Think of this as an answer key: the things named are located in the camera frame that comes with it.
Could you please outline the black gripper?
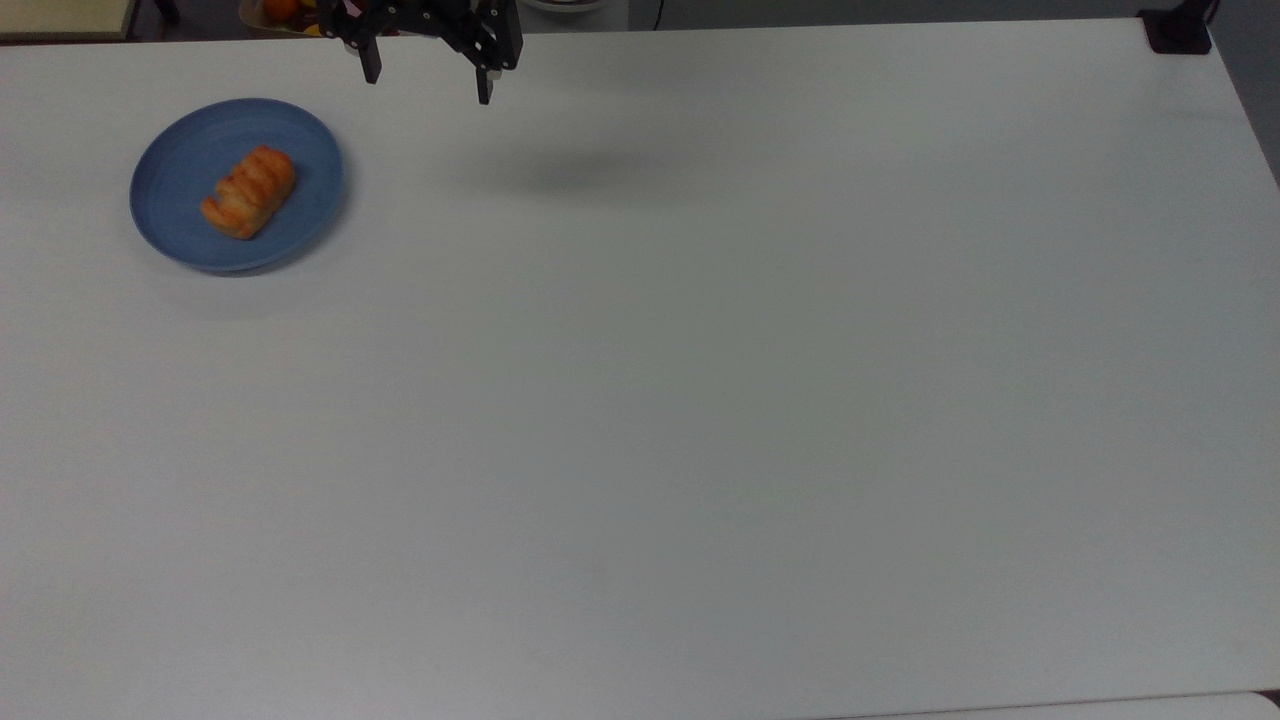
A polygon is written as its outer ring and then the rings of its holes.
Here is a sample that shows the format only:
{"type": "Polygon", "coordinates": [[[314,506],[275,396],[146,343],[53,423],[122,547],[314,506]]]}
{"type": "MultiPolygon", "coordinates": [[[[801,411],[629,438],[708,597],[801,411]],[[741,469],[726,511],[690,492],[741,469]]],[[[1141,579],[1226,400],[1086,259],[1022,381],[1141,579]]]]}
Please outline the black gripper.
{"type": "Polygon", "coordinates": [[[358,55],[365,82],[381,73],[378,40],[396,29],[439,38],[476,69],[477,100],[488,106],[497,70],[518,65],[524,33],[516,1],[320,1],[321,36],[338,38],[358,55]]]}

